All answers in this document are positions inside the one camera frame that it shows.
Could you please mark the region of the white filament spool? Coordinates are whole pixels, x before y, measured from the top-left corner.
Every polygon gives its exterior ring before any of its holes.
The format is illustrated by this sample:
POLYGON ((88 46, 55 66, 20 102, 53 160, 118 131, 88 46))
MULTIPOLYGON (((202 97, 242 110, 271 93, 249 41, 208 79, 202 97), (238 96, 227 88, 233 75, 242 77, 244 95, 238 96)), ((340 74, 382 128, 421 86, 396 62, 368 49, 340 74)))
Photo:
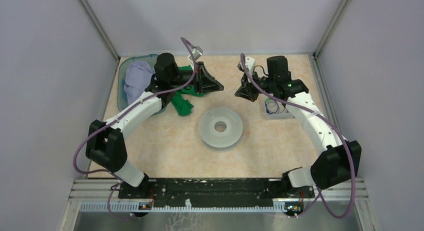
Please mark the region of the white filament spool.
POLYGON ((241 117, 227 107, 215 107, 204 113, 198 124, 201 140, 215 149, 226 149, 235 145, 244 130, 241 117))

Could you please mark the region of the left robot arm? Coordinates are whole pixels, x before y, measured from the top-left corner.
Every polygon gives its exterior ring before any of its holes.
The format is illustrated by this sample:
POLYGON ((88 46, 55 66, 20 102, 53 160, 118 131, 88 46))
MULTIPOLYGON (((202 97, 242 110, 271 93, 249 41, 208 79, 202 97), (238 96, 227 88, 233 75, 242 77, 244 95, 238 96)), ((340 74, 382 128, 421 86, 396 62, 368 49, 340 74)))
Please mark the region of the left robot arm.
POLYGON ((141 96, 107 121, 95 120, 89 126, 85 156, 117 176, 138 198, 149 194, 149 176, 129 159, 126 138, 145 120, 165 108, 177 89, 189 86, 197 94, 223 91, 224 85, 206 69, 204 62, 191 60, 190 69, 180 71, 173 54, 156 57, 154 74, 141 96))

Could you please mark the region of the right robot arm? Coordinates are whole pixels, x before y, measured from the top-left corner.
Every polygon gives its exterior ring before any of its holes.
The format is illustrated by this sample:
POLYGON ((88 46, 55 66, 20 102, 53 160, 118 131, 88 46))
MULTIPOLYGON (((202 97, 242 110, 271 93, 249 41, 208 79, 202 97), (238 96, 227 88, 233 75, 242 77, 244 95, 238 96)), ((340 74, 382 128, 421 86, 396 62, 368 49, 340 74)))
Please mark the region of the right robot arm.
POLYGON ((237 67, 243 76, 234 95, 254 102, 263 94, 283 104, 306 132, 317 153, 311 166, 282 174, 283 194, 295 197, 303 187, 324 190, 355 179, 362 153, 360 144, 356 140, 348 141, 323 115, 302 80, 292 79, 285 56, 269 57, 266 65, 267 72, 260 77, 255 72, 255 59, 242 55, 237 67))

